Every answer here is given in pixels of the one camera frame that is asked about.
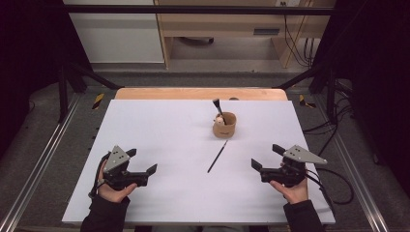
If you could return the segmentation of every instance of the white tabletop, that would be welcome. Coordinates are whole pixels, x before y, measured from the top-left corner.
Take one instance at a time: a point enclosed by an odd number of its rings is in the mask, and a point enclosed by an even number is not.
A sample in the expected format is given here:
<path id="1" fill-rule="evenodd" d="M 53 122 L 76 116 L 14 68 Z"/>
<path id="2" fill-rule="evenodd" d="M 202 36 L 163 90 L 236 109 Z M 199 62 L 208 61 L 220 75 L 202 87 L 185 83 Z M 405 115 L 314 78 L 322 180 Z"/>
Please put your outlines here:
<path id="1" fill-rule="evenodd" d="M 214 137 L 217 109 L 209 100 L 113 100 L 78 180 L 63 221 L 81 223 L 98 164 L 114 145 L 136 148 L 130 172 L 158 164 L 148 186 L 130 196 L 126 222 L 134 224 L 286 223 L 283 196 L 250 166 L 279 168 L 272 144 L 308 148 L 291 101 L 221 101 L 236 114 L 235 134 L 210 173 L 225 142 Z M 308 164 L 315 171 L 314 165 Z M 335 223 L 319 187 L 309 181 L 309 198 L 322 223 Z"/>

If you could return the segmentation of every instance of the black sleeve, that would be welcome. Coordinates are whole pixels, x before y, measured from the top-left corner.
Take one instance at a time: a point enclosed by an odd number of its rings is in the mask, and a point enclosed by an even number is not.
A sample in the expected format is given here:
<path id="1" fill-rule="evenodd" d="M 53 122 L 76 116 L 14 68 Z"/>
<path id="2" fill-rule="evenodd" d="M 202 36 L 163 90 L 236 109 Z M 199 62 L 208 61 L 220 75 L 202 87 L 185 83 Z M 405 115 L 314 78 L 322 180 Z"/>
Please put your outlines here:
<path id="1" fill-rule="evenodd" d="M 310 200 L 293 205 L 287 203 L 283 210 L 292 232 L 325 231 Z"/>
<path id="2" fill-rule="evenodd" d="M 96 195 L 90 206 L 90 214 L 82 221 L 81 232 L 122 232 L 128 197 L 121 203 L 113 203 Z"/>

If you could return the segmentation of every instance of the metal bracket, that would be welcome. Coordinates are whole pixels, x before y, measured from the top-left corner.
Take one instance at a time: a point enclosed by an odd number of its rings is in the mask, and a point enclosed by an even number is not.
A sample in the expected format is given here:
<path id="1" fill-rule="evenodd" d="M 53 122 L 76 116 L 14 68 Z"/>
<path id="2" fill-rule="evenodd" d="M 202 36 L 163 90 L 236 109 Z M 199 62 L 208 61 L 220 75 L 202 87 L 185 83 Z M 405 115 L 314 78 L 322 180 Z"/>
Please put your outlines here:
<path id="1" fill-rule="evenodd" d="M 116 168 L 117 166 L 123 164 L 124 162 L 130 160 L 131 157 L 123 151 L 118 145 L 115 145 L 109 155 L 108 161 L 106 162 L 103 172 L 109 172 L 110 170 Z"/>
<path id="2" fill-rule="evenodd" d="M 316 156 L 314 153 L 306 150 L 305 148 L 294 145 L 283 153 L 283 156 L 295 160 L 298 162 L 311 162 L 318 164 L 327 164 L 328 161 Z"/>

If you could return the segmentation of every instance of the black curtain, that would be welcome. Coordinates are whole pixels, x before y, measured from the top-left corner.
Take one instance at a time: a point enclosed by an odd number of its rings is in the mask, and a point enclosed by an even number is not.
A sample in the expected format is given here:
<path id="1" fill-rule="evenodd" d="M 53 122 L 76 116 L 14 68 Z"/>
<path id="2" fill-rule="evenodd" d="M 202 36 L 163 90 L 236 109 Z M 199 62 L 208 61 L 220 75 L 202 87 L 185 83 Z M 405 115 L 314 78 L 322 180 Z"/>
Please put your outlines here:
<path id="1" fill-rule="evenodd" d="M 30 95 L 58 81 L 62 64 L 92 70 L 68 13 L 46 4 L 61 0 L 0 1 L 0 158 L 13 141 L 30 105 Z"/>
<path id="2" fill-rule="evenodd" d="M 338 0 L 337 7 L 361 8 L 365 1 Z M 326 52 L 354 18 L 332 16 L 317 51 L 315 63 L 329 58 Z M 352 104 L 375 156 L 395 173 L 410 196 L 410 119 L 407 115 L 410 86 L 410 1 L 368 0 L 355 17 L 343 42 L 332 54 L 336 78 L 350 79 Z M 320 73 L 312 86 L 327 83 Z"/>

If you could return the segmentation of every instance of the wall outlet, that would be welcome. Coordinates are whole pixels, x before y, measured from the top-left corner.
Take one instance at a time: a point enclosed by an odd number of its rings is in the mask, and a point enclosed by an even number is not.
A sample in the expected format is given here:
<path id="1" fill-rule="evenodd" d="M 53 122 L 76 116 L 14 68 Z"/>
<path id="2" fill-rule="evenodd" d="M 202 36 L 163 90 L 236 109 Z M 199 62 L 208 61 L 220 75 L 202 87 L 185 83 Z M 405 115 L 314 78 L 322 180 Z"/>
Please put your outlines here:
<path id="1" fill-rule="evenodd" d="M 277 0 L 276 7 L 298 7 L 301 0 Z"/>

